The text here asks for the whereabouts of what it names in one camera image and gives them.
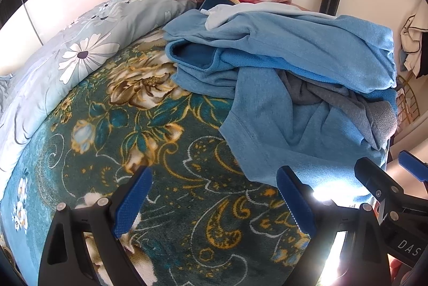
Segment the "flower center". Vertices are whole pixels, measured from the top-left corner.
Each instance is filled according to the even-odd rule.
[[[81,51],[79,54],[78,54],[78,58],[79,59],[86,59],[86,57],[88,56],[88,54],[89,54],[89,52],[86,50],[86,51]]]

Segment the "white lettering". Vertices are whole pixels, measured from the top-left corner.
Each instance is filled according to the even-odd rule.
[[[408,253],[412,252],[413,246],[415,245],[409,246],[407,249],[405,249],[405,252],[408,252]]]
[[[399,249],[402,249],[404,246],[406,246],[407,245],[407,240],[403,240],[400,244],[399,244],[399,246],[398,246],[398,248]]]
[[[418,247],[418,248],[415,250],[415,252],[414,252],[414,253],[412,253],[412,255],[413,255],[413,256],[417,256],[417,255],[418,255],[418,253],[420,252],[420,250],[421,250],[421,248],[420,248],[420,247]]]

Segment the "green floral blanket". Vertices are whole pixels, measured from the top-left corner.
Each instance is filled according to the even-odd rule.
[[[1,215],[29,285],[56,204],[92,205],[140,164],[154,183],[121,242],[148,285],[279,286],[306,247],[277,189],[249,182],[219,133],[232,101],[178,87],[164,45],[157,30],[109,59],[24,150]],[[91,235],[86,242],[110,285]]]

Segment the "blue gripper pad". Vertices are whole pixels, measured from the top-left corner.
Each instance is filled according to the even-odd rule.
[[[284,168],[277,172],[277,187],[299,229],[313,238],[317,232],[315,216]]]
[[[399,154],[399,164],[416,177],[420,182],[428,181],[428,165],[413,154],[403,150]]]
[[[112,233],[119,239],[122,234],[128,233],[132,224],[140,212],[141,206],[146,199],[146,196],[153,183],[153,175],[151,170],[146,168],[135,181],[135,184],[128,191],[123,201],[116,209],[115,225]]]

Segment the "white garment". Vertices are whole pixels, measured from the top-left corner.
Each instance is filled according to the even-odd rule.
[[[208,15],[208,18],[205,22],[205,28],[207,30],[213,30],[225,24],[236,14],[247,12],[265,12],[286,16],[312,15],[318,18],[336,19],[335,16],[300,10],[298,7],[292,6],[290,4],[275,2],[261,2],[257,4],[239,3],[233,6],[228,4],[219,4],[209,10],[201,9],[202,14]]]
[[[422,0],[416,13],[406,21],[400,35],[407,55],[404,66],[417,77],[421,69],[422,33],[428,32],[428,4]]]

